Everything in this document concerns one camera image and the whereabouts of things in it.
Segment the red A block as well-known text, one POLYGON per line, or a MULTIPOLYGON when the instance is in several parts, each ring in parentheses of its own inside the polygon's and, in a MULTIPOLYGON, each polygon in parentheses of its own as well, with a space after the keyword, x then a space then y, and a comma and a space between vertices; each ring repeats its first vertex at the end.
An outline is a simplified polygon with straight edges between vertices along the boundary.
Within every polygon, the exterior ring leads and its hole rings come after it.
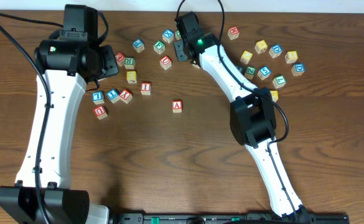
POLYGON ((175 100, 172 102, 172 112, 181 113, 182 112, 182 101, 175 100))

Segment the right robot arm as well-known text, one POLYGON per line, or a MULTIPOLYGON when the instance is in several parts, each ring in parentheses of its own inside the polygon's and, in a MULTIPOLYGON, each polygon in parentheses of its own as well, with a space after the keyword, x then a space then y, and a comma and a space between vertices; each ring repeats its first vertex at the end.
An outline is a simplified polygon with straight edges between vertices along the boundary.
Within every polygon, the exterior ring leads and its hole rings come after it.
POLYGON ((194 12, 177 15, 181 39, 175 45, 180 61, 190 59, 209 73, 230 102, 230 129, 252 155, 268 191, 272 211, 280 218, 301 222, 304 206, 296 195, 278 153, 276 116, 284 116, 267 88, 247 80, 227 56, 221 38, 205 34, 194 12))

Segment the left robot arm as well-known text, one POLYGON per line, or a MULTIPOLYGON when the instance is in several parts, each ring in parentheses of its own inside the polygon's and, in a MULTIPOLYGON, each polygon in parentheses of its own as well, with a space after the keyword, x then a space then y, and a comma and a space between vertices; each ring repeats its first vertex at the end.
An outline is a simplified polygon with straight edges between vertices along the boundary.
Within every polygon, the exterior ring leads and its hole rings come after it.
POLYGON ((0 207, 18 223, 109 223, 110 210, 71 189, 70 151, 78 108, 89 82, 118 74, 102 12, 67 4, 63 24, 35 49, 37 103, 26 156, 0 207))

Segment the blue 2 block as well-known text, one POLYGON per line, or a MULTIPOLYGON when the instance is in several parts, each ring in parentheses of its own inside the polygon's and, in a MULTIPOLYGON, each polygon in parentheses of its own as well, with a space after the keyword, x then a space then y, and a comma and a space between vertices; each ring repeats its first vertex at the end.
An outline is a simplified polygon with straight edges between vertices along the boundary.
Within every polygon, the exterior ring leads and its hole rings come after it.
POLYGON ((244 69, 243 67, 241 67, 241 66, 237 65, 237 66, 236 66, 236 68, 238 69, 238 71, 239 71, 242 75, 244 75, 244 74, 245 74, 245 69, 244 69))

